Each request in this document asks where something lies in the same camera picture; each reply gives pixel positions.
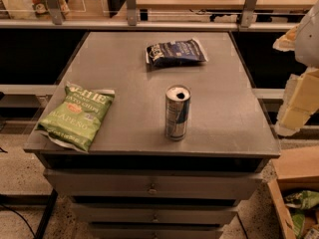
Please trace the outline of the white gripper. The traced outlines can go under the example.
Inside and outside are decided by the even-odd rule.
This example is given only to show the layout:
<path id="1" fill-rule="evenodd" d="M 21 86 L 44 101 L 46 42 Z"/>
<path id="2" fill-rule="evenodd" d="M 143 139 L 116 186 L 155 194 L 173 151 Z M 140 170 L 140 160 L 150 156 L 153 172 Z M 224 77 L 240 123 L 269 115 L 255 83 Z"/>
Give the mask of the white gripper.
<path id="1" fill-rule="evenodd" d="M 296 25 L 276 39 L 273 49 L 295 50 L 295 59 L 307 67 L 301 75 L 291 75 L 286 83 L 275 131 L 281 136 L 298 132 L 319 111 L 319 1 Z"/>

